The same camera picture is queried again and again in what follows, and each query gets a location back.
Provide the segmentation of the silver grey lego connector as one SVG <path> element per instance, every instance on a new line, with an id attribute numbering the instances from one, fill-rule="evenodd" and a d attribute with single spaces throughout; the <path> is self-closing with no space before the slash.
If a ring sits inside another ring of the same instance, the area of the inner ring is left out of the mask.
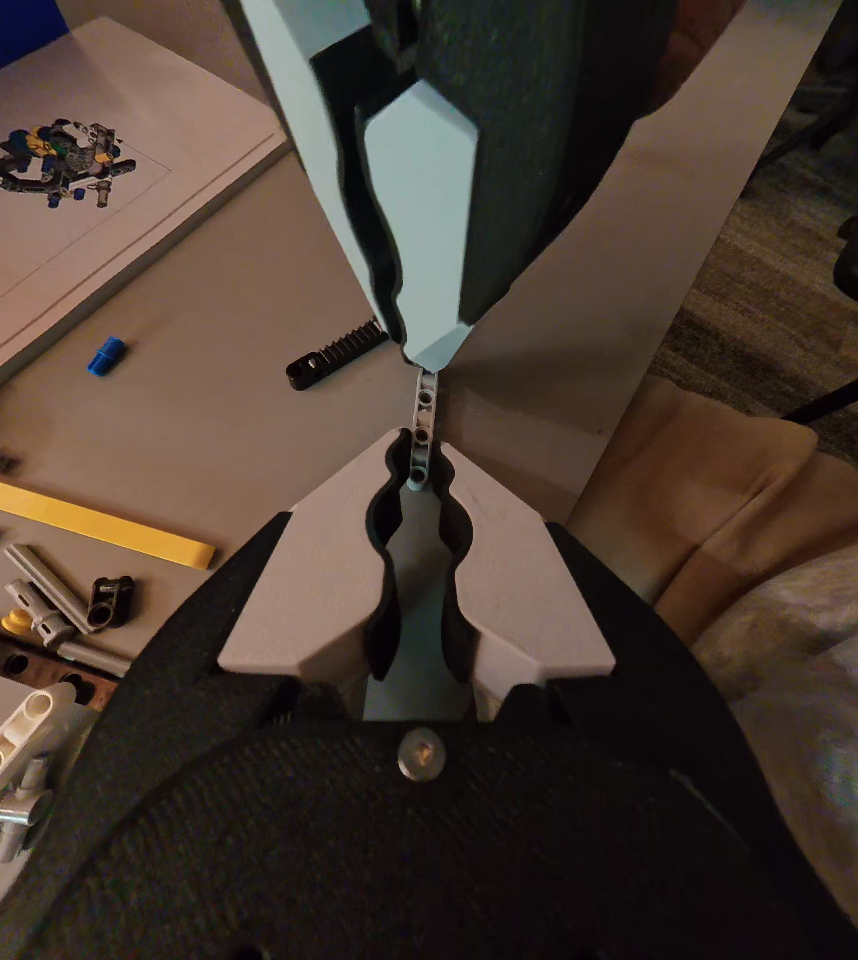
<path id="1" fill-rule="evenodd" d="M 50 765 L 49 754 L 34 756 L 16 786 L 0 800 L 0 866 L 16 858 L 27 834 L 51 807 L 52 791 L 47 786 Z"/>

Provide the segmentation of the black lego connector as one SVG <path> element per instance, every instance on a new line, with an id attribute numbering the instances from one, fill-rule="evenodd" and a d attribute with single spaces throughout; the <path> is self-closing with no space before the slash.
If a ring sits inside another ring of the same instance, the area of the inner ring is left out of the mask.
<path id="1" fill-rule="evenodd" d="M 92 583 L 86 622 L 94 633 L 127 624 L 135 595 L 135 580 L 129 575 L 99 577 Z"/>

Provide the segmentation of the blue lego pin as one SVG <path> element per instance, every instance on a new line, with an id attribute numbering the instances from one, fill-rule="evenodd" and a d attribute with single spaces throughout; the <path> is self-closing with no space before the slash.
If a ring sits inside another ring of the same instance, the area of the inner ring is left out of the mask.
<path id="1" fill-rule="evenodd" d="M 108 337 L 87 364 L 87 372 L 97 378 L 108 376 L 123 360 L 128 345 L 117 337 Z"/>

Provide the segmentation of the yellow lego strip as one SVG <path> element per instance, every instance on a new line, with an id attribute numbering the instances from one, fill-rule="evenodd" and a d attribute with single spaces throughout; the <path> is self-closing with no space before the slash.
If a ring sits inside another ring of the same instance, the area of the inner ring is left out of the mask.
<path id="1" fill-rule="evenodd" d="M 168 561 L 207 570 L 215 546 L 0 481 L 0 512 Z"/>

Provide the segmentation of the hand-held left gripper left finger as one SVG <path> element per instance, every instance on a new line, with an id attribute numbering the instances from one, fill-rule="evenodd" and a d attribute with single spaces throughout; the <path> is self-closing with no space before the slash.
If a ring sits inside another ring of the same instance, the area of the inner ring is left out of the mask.
<path id="1" fill-rule="evenodd" d="M 282 532 L 219 653 L 235 674 L 291 676 L 338 691 L 363 717 L 370 678 L 398 650 L 387 544 L 402 522 L 411 431 L 390 430 L 279 515 Z"/>

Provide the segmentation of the white lego beam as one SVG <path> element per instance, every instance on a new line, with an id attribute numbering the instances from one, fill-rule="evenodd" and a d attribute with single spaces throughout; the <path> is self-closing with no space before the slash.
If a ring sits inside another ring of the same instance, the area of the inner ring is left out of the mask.
<path id="1" fill-rule="evenodd" d="M 0 726 L 0 792 L 26 773 L 35 757 L 58 751 L 72 738 L 84 708 L 76 689 L 60 681 L 27 696 Z"/>

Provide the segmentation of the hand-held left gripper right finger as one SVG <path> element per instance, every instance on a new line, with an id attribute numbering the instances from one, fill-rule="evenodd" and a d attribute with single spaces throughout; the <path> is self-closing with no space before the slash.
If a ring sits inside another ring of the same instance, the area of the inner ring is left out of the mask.
<path id="1" fill-rule="evenodd" d="M 439 534 L 452 553 L 443 655 L 495 719 L 517 686 L 609 675 L 603 637 L 542 515 L 449 443 L 437 450 Z"/>

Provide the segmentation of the long grey lego piece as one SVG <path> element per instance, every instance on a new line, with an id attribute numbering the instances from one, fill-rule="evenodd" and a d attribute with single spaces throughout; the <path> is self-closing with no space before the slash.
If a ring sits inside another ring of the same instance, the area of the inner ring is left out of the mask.
<path id="1" fill-rule="evenodd" d="M 31 582 L 77 630 L 87 636 L 96 633 L 88 622 L 87 606 L 31 548 L 24 544 L 11 544 L 3 548 L 3 553 L 21 571 L 24 579 Z"/>

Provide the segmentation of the light grey lego beam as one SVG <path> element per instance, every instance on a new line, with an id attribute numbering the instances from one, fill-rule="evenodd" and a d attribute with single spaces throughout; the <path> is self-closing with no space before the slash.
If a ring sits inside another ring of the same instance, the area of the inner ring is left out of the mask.
<path id="1" fill-rule="evenodd" d="M 421 368 L 415 389 L 411 422 L 411 459 L 408 487 L 421 492 L 430 479 L 438 401 L 438 373 Z"/>

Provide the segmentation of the person's beige pants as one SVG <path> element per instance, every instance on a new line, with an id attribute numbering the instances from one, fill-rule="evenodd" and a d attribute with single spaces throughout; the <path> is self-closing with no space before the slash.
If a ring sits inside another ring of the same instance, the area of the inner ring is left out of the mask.
<path id="1" fill-rule="evenodd" d="M 566 529 L 692 646 L 773 576 L 858 545 L 858 470 L 818 446 L 648 375 Z"/>

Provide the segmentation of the dark lego beam with holes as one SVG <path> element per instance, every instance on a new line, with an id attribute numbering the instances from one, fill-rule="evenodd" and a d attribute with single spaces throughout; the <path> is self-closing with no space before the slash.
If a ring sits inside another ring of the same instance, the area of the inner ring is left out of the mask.
<path id="1" fill-rule="evenodd" d="M 0 677 L 32 689 L 69 683 L 75 702 L 100 712 L 116 691 L 119 680 L 104 671 L 68 661 L 43 646 L 0 634 Z"/>

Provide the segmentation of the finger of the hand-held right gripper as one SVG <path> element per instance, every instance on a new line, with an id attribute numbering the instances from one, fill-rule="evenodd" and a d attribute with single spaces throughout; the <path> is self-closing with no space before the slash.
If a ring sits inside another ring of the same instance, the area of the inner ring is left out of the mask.
<path id="1" fill-rule="evenodd" d="M 406 359 L 437 374 L 470 332 L 460 318 L 479 132 L 418 79 L 363 120 L 370 194 L 387 233 L 388 305 Z"/>
<path id="2" fill-rule="evenodd" d="M 303 170 L 376 319 L 415 345 L 415 178 L 399 137 L 397 80 L 415 46 L 415 3 L 241 2 L 243 20 Z"/>

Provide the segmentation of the person's right forearm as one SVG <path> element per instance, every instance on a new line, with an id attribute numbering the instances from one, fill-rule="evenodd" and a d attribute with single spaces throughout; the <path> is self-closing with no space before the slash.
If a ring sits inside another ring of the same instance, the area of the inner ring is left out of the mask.
<path id="1" fill-rule="evenodd" d="M 662 108 L 695 72 L 746 1 L 677 1 L 645 114 Z"/>

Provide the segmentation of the grey lego axle connector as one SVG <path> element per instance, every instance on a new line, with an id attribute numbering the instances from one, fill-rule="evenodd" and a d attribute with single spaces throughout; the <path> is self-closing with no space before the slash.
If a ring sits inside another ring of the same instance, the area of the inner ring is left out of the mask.
<path id="1" fill-rule="evenodd" d="M 128 671 L 129 660 L 109 654 L 77 639 L 79 630 L 25 579 L 16 579 L 5 586 L 13 608 L 21 608 L 33 617 L 35 637 L 49 652 L 64 660 L 87 666 L 116 678 L 122 678 Z"/>

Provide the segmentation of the lego instruction booklet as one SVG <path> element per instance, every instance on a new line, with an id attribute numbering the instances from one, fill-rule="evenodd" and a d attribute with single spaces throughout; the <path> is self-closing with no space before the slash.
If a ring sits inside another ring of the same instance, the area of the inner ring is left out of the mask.
<path id="1" fill-rule="evenodd" d="M 0 385 L 288 147 L 268 105 L 108 17 L 0 69 Z"/>

